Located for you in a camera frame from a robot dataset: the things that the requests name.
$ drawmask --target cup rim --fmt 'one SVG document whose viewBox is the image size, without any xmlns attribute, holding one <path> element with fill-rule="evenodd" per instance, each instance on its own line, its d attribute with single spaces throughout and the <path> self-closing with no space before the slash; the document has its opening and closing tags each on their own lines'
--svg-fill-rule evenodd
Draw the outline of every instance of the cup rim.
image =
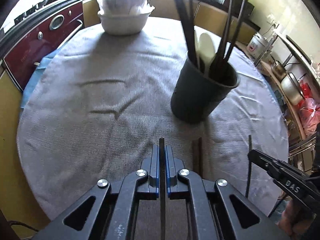
<svg viewBox="0 0 320 240">
<path fill-rule="evenodd" d="M 208 81 L 210 81 L 210 82 L 212 82 L 212 83 L 214 83 L 214 84 L 218 84 L 219 86 L 222 86 L 222 87 L 225 87 L 225 88 L 234 89 L 234 88 L 236 88 L 236 87 L 239 85 L 239 83 L 240 83 L 240 76 L 238 75 L 238 73 L 236 72 L 236 70 L 234 69 L 234 67 L 233 67 L 229 62 L 227 62 L 227 64 L 228 64 L 228 65 L 232 68 L 232 70 L 236 73 L 236 77 L 237 77 L 237 82 L 236 82 L 236 84 L 233 85 L 233 86 L 224 85 L 224 84 L 219 83 L 219 82 L 217 82 L 217 81 L 215 81 L 215 80 L 213 80 L 213 79 L 211 79 L 211 78 L 209 78 L 209 77 L 206 77 L 197 67 L 195 67 L 195 66 L 193 65 L 193 63 L 190 61 L 190 59 L 189 59 L 188 57 L 187 57 L 186 61 L 188 61 L 188 64 L 191 65 L 191 67 L 192 67 L 192 69 L 193 69 L 194 71 L 198 72 L 202 77 L 204 77 L 205 79 L 207 79 Z"/>
</svg>

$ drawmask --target tablecloth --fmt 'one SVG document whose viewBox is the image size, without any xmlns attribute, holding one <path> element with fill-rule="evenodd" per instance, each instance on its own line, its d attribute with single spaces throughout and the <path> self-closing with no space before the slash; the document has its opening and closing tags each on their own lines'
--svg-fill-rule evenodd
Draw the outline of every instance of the tablecloth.
<svg viewBox="0 0 320 240">
<path fill-rule="evenodd" d="M 210 35 L 218 48 L 220 38 Z M 253 148 L 287 161 L 280 108 L 261 74 L 236 48 L 229 62 L 240 85 L 200 124 L 174 117 L 170 98 L 186 50 L 179 21 L 150 17 L 132 36 L 110 36 L 100 24 L 85 28 L 53 58 L 17 132 L 23 171 L 50 219 L 98 179 L 116 181 L 137 170 L 161 136 L 189 169 L 191 142 L 201 136 L 204 178 L 224 178 L 243 194 L 250 134 Z M 249 200 L 268 214 L 279 194 L 267 173 L 253 166 Z M 159 214 L 158 201 L 142 201 L 136 235 L 157 239 Z M 184 214 L 183 201 L 167 202 L 168 239 L 187 237 Z"/>
</svg>

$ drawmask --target oven handle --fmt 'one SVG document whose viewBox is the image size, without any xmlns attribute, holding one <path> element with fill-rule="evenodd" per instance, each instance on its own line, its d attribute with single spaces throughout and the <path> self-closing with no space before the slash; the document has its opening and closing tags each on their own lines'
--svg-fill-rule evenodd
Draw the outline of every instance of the oven handle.
<svg viewBox="0 0 320 240">
<path fill-rule="evenodd" d="M 65 40 L 57 47 L 57 49 L 60 49 L 64 44 L 66 44 L 66 42 L 68 42 L 83 27 L 83 22 L 81 20 L 77 19 L 77 22 L 80 22 L 80 25 L 75 28 L 67 38 L 65 38 Z"/>
</svg>

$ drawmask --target triangular cutout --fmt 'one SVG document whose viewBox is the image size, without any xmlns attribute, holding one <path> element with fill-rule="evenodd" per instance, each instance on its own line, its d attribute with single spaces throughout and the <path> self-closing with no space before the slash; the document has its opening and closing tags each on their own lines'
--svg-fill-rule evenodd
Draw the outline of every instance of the triangular cutout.
<svg viewBox="0 0 320 240">
<path fill-rule="evenodd" d="M 260 222 L 259 217 L 247 208 L 235 195 L 230 195 L 230 200 L 242 228 L 246 229 Z"/>
<path fill-rule="evenodd" d="M 68 227 L 81 231 L 95 200 L 96 197 L 94 196 L 86 199 L 76 210 L 64 219 L 63 223 Z"/>
</svg>

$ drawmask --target red cabinet panel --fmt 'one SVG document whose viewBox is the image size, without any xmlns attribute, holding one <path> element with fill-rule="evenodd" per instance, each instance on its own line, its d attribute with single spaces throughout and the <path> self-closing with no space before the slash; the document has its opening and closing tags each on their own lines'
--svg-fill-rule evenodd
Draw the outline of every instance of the red cabinet panel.
<svg viewBox="0 0 320 240">
<path fill-rule="evenodd" d="M 60 14 L 64 16 L 63 24 L 56 30 L 50 30 L 50 22 Z M 84 21 L 81 1 L 55 13 L 33 28 L 5 56 L 7 66 L 22 89 L 36 68 L 34 63 L 40 62 L 45 55 L 54 51 L 80 25 L 77 19 Z M 38 39 L 39 32 L 43 33 L 41 40 Z"/>
</svg>

